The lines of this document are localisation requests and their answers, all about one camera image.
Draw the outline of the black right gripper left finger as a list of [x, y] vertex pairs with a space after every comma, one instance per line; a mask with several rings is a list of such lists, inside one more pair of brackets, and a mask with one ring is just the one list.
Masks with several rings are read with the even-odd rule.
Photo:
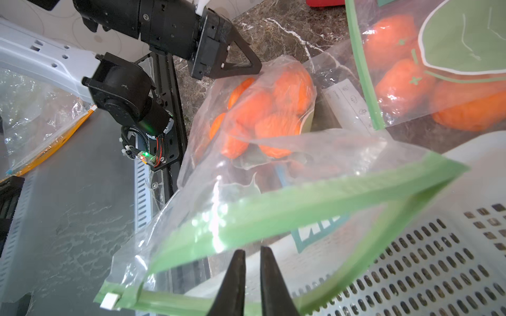
[[246, 254], [236, 250], [207, 316], [243, 316], [245, 284]]

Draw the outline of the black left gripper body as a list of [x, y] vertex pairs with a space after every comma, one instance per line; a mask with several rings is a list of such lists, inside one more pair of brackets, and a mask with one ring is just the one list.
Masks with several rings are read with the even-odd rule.
[[233, 76], [226, 62], [231, 23], [189, 1], [74, 1], [84, 24], [96, 32], [114, 30], [149, 45], [150, 50], [187, 61], [193, 78]]

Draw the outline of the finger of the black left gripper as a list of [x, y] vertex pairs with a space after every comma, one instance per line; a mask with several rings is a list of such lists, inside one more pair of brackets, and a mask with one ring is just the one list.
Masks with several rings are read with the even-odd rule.
[[261, 71], [261, 60], [235, 27], [220, 30], [214, 42], [217, 47], [210, 78], [257, 75]]

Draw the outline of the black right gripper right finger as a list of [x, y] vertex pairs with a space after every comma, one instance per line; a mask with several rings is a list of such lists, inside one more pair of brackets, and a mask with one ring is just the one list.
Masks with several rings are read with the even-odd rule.
[[263, 316], [299, 316], [271, 248], [260, 250], [260, 292]]

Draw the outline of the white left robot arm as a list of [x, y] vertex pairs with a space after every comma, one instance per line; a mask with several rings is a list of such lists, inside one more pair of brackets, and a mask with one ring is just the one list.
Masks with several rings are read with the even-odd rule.
[[[198, 80], [256, 75], [262, 68], [232, 22], [205, 2], [75, 1], [74, 6], [90, 31], [115, 30], [147, 43], [154, 53], [178, 56]], [[70, 92], [122, 126], [151, 136], [169, 131], [171, 117], [148, 74], [118, 56], [64, 46], [1, 21], [1, 66]]]

